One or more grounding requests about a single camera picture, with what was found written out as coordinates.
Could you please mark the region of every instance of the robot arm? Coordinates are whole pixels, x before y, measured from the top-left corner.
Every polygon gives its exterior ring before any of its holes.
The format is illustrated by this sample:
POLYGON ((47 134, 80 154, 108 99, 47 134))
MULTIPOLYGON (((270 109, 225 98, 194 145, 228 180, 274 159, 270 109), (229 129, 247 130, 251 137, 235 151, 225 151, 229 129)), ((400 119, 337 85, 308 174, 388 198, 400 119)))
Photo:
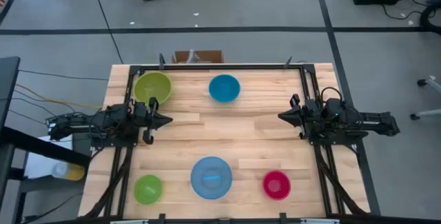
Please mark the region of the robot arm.
POLYGON ((278 117, 294 127, 301 127, 302 139, 312 145, 351 145, 374 131, 381 135, 394 136, 400 132, 390 112, 359 112, 340 99, 328 99, 321 106, 318 100, 309 99, 300 107, 297 94, 290 100, 291 110, 278 117))
POLYGON ((157 130, 173 121, 172 118, 158 113, 158 101, 152 97, 149 108, 142 102, 136 102, 133 111, 128 103, 108 106, 90 116, 82 113, 62 114, 46 119, 51 140, 59 140, 74 133, 89 133, 92 145, 133 146, 138 139, 139 128, 147 128, 143 140, 153 144, 152 130, 157 130))

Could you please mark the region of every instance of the blue bowl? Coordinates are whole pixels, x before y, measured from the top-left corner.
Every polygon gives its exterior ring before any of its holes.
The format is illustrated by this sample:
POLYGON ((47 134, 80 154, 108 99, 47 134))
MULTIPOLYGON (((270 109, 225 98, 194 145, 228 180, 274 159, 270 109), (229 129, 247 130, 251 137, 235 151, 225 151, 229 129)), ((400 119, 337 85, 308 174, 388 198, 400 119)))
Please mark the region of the blue bowl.
POLYGON ((209 94, 221 103, 230 103, 240 92, 239 81, 232 75, 222 74, 214 77, 209 83, 209 94))
POLYGON ((207 200, 224 196, 232 186, 232 181, 232 170, 227 162, 215 156, 201 159, 192 170, 193 190, 207 200))

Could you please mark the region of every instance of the wood plank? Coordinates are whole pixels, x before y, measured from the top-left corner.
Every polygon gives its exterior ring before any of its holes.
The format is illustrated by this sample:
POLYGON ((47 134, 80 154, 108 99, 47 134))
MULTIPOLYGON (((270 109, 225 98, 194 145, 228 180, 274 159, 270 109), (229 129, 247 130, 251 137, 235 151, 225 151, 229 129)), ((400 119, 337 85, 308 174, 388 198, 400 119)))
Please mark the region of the wood plank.
MULTIPOLYGON (((106 105, 123 102, 128 71, 128 65, 112 67, 106 105)), ((338 87, 332 64, 316 64, 316 71, 320 89, 338 87)), ((168 218, 277 218, 280 212, 292 218, 325 216, 314 151, 298 138, 300 129, 277 117, 290 108, 293 93, 304 99, 297 70, 165 73, 173 92, 159 112, 174 121, 153 133, 153 145, 140 140, 134 150, 125 218, 157 218, 160 213, 168 218), (233 103, 217 103, 209 96, 210 80, 222 73, 240 81, 241 92, 233 103), (221 157, 233 172, 232 188, 215 201, 199 197, 189 181, 194 164, 205 156, 221 157), (291 180, 291 193, 283 201, 269 199, 262 190, 262 179, 270 170, 282 170, 291 180), (136 180, 146 174, 163 182, 163 195, 152 205, 141 205, 133 196, 136 180)), ((330 90, 325 92, 328 97, 338 95, 330 90)), ((106 148, 91 162, 79 215, 87 213, 107 187, 113 151, 106 148)), ((355 155, 336 146, 334 156, 341 183, 369 210, 355 155)))

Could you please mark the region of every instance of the bowl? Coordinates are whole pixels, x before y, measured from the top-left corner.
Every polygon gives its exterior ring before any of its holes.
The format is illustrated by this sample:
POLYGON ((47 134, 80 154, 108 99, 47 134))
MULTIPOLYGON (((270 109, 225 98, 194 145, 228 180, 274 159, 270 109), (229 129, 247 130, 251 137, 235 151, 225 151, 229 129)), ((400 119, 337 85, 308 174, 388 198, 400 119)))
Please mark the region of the bowl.
POLYGON ((287 175, 275 170, 263 177, 263 190, 273 200, 283 200, 291 192, 291 183, 287 175))
POLYGON ((200 197, 214 200, 229 191, 233 175, 227 162, 216 156, 209 156, 194 165, 190 181, 193 190, 200 197))
POLYGON ((142 176, 135 183, 134 196, 140 204, 152 204, 156 202, 163 192, 161 180, 154 175, 142 176))
POLYGON ((214 77, 209 83, 209 94, 221 103, 230 103, 240 92, 239 81, 232 75, 222 74, 214 77))
POLYGON ((146 105, 150 97, 156 97, 158 103, 162 104, 172 93, 172 82, 162 72, 147 72, 136 81, 133 93, 137 101, 146 105))

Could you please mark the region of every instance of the concrete floor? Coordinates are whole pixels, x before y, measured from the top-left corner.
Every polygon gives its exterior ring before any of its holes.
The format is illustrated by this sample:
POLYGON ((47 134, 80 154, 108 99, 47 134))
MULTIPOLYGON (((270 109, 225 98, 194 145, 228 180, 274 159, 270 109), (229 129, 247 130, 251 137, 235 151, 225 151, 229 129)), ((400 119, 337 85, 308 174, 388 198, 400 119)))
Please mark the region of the concrete floor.
MULTIPOLYGON (((415 27, 418 14, 406 21, 389 19, 380 6, 355 6, 352 0, 325 0, 334 27, 415 27)), ((193 28, 243 26, 324 27, 319 0, 101 0, 111 28, 193 28)), ((400 16, 421 10, 409 1, 388 7, 400 16)), ((435 20, 441 23, 441 14, 435 20)), ((78 30, 106 28, 97 0, 14 0, 1 30, 78 30)), ((170 61, 175 50, 222 50, 225 62, 293 61, 334 63, 326 32, 206 32, 168 34, 115 34, 126 63, 156 63, 162 52, 170 61)), ((441 219, 441 117, 410 121, 409 114, 441 108, 441 96, 431 88, 418 88, 416 80, 441 77, 441 37, 418 32, 336 33, 354 105, 361 111, 391 111, 401 134, 389 138, 370 134, 365 147, 380 210, 387 216, 441 219)), ((109 75, 119 63, 108 34, 0 35, 0 57, 19 56, 20 68, 79 77, 109 75)), ((45 96, 99 105, 106 82, 78 81, 20 73, 18 83, 45 96)), ((56 114, 62 105, 43 103, 56 114)), ((43 110, 13 101, 12 110, 40 121, 43 110)), ((91 110, 78 108, 91 113, 91 110)), ((44 126, 9 114, 7 126, 43 136, 44 126)), ((14 183, 8 193, 13 197, 14 183)), ((29 194, 25 215, 42 213, 81 185, 29 194)), ((72 219, 80 197, 39 222, 72 219)), ((10 220, 4 209, 0 219, 10 220)))

